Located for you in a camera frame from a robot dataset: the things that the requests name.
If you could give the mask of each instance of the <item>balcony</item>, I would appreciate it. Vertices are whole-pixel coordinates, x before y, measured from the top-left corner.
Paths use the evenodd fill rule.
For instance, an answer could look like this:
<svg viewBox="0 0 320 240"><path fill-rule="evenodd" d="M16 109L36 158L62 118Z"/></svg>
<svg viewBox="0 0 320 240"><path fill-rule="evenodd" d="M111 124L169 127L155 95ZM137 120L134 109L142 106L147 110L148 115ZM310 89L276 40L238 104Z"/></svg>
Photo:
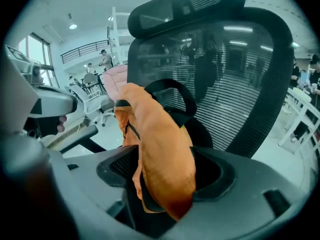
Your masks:
<svg viewBox="0 0 320 240"><path fill-rule="evenodd" d="M65 64L83 55L101 51L102 49L106 49L109 47L110 47L109 40L102 40L99 42L93 42L93 43L80 46L76 49L67 51L66 53L62 54L61 55L62 63Z"/></svg>

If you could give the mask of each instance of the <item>orange cloth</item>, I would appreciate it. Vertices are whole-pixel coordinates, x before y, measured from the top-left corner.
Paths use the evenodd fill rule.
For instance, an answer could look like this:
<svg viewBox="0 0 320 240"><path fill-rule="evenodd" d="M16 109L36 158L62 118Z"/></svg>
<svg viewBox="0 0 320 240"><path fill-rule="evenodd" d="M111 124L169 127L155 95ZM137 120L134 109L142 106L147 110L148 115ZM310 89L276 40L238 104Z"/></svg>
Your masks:
<svg viewBox="0 0 320 240"><path fill-rule="evenodd" d="M132 180L144 210L152 213L143 202L141 172L152 198L179 220L191 207L196 191L196 166L186 128L179 128L161 104L134 83L122 87L118 100L131 105L116 106L114 113L125 137L123 146L139 145L138 167ZM140 140L130 127L126 132L128 121Z"/></svg>

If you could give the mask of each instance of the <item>armrest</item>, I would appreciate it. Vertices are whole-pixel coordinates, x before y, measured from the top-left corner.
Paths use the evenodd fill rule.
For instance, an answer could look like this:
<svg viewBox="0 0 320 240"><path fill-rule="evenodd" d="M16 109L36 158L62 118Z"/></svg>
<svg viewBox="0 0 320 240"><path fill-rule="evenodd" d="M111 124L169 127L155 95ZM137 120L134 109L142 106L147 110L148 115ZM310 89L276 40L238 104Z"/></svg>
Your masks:
<svg viewBox="0 0 320 240"><path fill-rule="evenodd" d="M92 102L93 100L98 99L99 97L101 97L101 95L100 95L100 90L96 90L95 92L91 93L90 95L92 96L92 95L95 94L95 93L97 93L95 96L93 96L93 97L91 97L91 98L83 101L84 113L87 114L87 115L88 115L88 114L91 114L92 112L94 112L94 111L96 111L96 110L98 110L98 109L101 108L101 99L100 99L100 102L99 102L99 104L98 104L99 106L94 107L91 111L88 111L88 105L89 105L89 103Z"/></svg>
<svg viewBox="0 0 320 240"><path fill-rule="evenodd" d="M96 144L90 138L98 133L98 129L95 125L90 125L79 132L66 138L59 151L63 154L77 145L82 145L86 149L93 153L106 151L104 148Z"/></svg>
<svg viewBox="0 0 320 240"><path fill-rule="evenodd" d="M100 90L96 90L96 91L94 91L93 93L90 93L90 94L89 94L89 99L84 100L83 102L91 101L92 99L94 99L94 98L96 98L96 97L98 97L98 96L100 96Z"/></svg>

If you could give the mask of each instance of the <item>handle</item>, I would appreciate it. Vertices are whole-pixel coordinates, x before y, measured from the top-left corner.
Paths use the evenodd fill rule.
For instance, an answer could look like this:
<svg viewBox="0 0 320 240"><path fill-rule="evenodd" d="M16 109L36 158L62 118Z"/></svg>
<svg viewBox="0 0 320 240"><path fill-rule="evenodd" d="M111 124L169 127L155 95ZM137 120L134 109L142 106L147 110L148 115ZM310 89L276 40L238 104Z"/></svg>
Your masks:
<svg viewBox="0 0 320 240"><path fill-rule="evenodd" d="M163 109L170 114L179 127L182 127L197 112L196 101L187 87L173 79L161 79L150 83L144 90L154 97L154 92L164 91L169 88L175 88L179 91L185 104L185 111L171 106L165 106Z"/></svg>

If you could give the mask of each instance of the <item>white frame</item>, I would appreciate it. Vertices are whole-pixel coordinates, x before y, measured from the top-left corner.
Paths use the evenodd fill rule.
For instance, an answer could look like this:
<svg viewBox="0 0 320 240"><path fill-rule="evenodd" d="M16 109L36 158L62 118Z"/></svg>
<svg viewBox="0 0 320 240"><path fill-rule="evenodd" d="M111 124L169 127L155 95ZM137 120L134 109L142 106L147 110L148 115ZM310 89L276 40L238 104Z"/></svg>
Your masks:
<svg viewBox="0 0 320 240"><path fill-rule="evenodd" d="M83 105L84 105L84 113L85 113L86 115L89 115L89 114L93 113L94 111L96 111L96 110L98 110L98 109L101 109L101 99L99 99L98 106L97 106L96 108L93 108L92 111L88 111L88 103L91 102L91 101L94 100L94 99L99 98L99 97L101 97L100 90L96 90L96 91L94 91L93 93L90 93L90 94L89 94L89 99L82 101L82 102L83 102Z"/></svg>
<svg viewBox="0 0 320 240"><path fill-rule="evenodd" d="M291 122L287 123L286 127L288 127L288 131L286 132L286 134L284 135L284 137L282 137L281 140L279 140L278 145L282 146L285 141L290 137L290 135L294 132L294 130L297 128L297 126L299 125L300 122L303 121L303 117L305 116L305 113L307 112L307 110L309 110L312 114L314 114L317 117L317 121L315 122L315 124L313 125L313 127L310 127L310 125L308 125L308 128L310 130L310 133L307 135L307 137L304 138L303 142L300 144L299 148L294 152L294 154L298 154L298 152L300 152L300 150L302 149L302 147L305 146L305 144L312 138L314 137L314 133L317 130L317 128L320 125L320 112L310 103L309 100L304 100L300 95L297 94L296 90L292 90L292 89L288 89L288 94L292 97L294 97L295 99L298 100L298 105L302 105L303 107L301 108L300 111L297 111L296 109L293 109L293 112L297 114L297 117L292 121L292 118L294 115L292 115L292 118L290 119ZM319 144L316 141L316 145L314 147L314 150L319 148Z"/></svg>

